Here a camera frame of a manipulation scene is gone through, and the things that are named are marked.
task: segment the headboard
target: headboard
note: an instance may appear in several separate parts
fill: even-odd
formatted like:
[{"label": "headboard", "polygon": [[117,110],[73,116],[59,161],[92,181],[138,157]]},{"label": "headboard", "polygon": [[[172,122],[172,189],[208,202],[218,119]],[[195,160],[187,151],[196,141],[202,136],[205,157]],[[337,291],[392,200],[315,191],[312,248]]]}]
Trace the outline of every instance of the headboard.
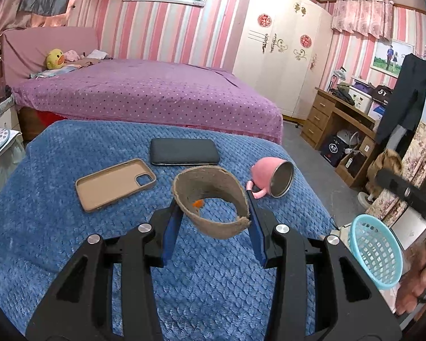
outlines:
[{"label": "headboard", "polygon": [[10,86],[29,78],[30,73],[46,70],[46,56],[52,49],[74,50],[79,55],[98,49],[95,30],[85,27],[11,29],[1,40],[3,76]]}]

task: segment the yellow stuffed toy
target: yellow stuffed toy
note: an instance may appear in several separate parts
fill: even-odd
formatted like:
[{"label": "yellow stuffed toy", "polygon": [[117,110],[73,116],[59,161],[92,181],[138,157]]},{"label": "yellow stuffed toy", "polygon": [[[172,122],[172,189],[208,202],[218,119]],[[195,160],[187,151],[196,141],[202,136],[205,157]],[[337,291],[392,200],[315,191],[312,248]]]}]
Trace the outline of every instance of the yellow stuffed toy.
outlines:
[{"label": "yellow stuffed toy", "polygon": [[65,63],[65,57],[60,49],[54,49],[49,52],[46,58],[47,69],[60,69]]}]

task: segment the blue plastic basket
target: blue plastic basket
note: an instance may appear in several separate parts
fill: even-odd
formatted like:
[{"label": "blue plastic basket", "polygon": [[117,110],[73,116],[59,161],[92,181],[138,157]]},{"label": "blue plastic basket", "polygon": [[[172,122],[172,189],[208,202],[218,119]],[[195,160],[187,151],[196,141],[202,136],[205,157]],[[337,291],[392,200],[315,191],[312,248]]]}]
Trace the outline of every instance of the blue plastic basket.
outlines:
[{"label": "blue plastic basket", "polygon": [[402,253],[389,228],[372,215],[356,217],[349,231],[350,251],[380,290],[401,279]]}]

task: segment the bed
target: bed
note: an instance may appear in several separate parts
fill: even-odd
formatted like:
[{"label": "bed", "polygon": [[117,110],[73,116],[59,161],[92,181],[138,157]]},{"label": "bed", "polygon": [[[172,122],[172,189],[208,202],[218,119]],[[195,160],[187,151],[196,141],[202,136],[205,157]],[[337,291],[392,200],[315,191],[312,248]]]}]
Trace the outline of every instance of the bed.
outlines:
[{"label": "bed", "polygon": [[[172,199],[173,178],[183,167],[156,167],[156,185],[94,213],[85,213],[74,182],[133,158],[149,159],[154,137],[209,138],[220,165],[244,185],[261,157],[291,160],[267,140],[191,128],[111,121],[59,121],[27,146],[27,155],[0,194],[0,306],[24,331],[51,281],[91,233],[124,234],[147,221]],[[318,197],[295,168],[293,184],[280,199],[265,197],[259,206],[308,237],[333,228]],[[230,206],[208,199],[202,214],[232,216]],[[166,340],[264,339],[275,270],[263,270],[254,258],[248,231],[229,240],[200,234],[183,219],[173,258],[152,269],[155,298]],[[308,277],[308,324],[314,329],[313,277]],[[114,331],[121,333],[119,271],[114,276]]]},{"label": "bed", "polygon": [[[168,124],[244,134],[281,143],[278,108],[231,73],[139,59],[103,60],[52,78],[26,79],[44,69],[48,51],[98,48],[92,28],[38,27],[2,36],[3,74],[18,106],[46,122],[63,118]],[[20,117],[24,138],[36,131],[34,112]]]}]

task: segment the human hand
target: human hand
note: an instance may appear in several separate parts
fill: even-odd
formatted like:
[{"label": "human hand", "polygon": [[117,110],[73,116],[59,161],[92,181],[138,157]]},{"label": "human hand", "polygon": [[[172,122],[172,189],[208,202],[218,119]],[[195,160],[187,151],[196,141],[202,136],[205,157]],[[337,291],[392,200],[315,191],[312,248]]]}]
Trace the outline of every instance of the human hand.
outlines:
[{"label": "human hand", "polygon": [[412,267],[402,281],[396,295],[396,314],[412,312],[418,304],[417,298],[426,289],[426,247],[421,248],[415,257]]}]

